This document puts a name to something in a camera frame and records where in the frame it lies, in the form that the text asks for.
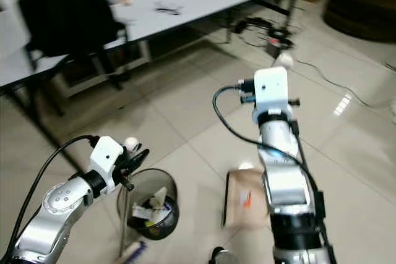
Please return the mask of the beige dustpan with long handle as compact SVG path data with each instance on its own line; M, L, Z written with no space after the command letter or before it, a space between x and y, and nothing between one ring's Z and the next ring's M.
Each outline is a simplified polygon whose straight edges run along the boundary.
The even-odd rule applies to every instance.
M288 69L294 66L295 59L289 50L282 51L269 68L283 67ZM223 117L218 107L218 97L226 91L236 91L240 96L241 103L255 104L254 81L251 79L239 80L238 83L225 86L218 89L212 98L212 108L220 122L235 137L243 142L251 143L256 146L259 157L260 130L259 125L252 120L258 128L259 135L256 139L245 137L235 131L234 128ZM294 105L299 104L299 100L289 99L288 103L293 109ZM223 209L223 225L235 226L242 228L258 228L267 225L270 222L269 208L266 199L263 176L265 175L265 166L261 163L261 168L238 168L229 171L226 176L225 188L225 207Z

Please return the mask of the small black item on table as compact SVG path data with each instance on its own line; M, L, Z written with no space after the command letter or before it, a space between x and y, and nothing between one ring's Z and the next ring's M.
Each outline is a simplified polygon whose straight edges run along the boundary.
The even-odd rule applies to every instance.
M160 12L169 15L181 15L182 6L166 5L164 3L155 3L155 12Z

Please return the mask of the black chair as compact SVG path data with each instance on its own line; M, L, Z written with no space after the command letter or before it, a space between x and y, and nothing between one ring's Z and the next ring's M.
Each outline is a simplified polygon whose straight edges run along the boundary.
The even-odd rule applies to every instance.
M18 0L18 6L29 32L29 49L46 57L68 54L82 60L95 54L110 84L122 88L105 45L125 26L114 18L108 0Z

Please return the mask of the black round trash bin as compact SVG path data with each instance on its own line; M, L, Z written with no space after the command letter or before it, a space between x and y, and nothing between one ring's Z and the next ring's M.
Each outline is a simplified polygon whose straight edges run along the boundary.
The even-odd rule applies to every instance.
M161 241L166 239L178 225L178 187L171 174L158 168L144 169L131 174L128 180L135 187L131 192L121 189L116 197L116 212L121 220L122 242L129 244L139 239ZM133 216L134 207L151 208L149 200L156 192L165 189L164 207L168 212L158 221L147 221Z

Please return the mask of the paper trash in bin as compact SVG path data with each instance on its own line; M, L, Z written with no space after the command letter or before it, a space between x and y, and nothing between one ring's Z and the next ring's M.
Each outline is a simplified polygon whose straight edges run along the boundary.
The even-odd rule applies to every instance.
M172 205L167 201L169 198L167 193L168 189L162 187L148 198L144 204L133 204L131 216L134 219L141 219L145 227L151 227L161 223L174 210Z

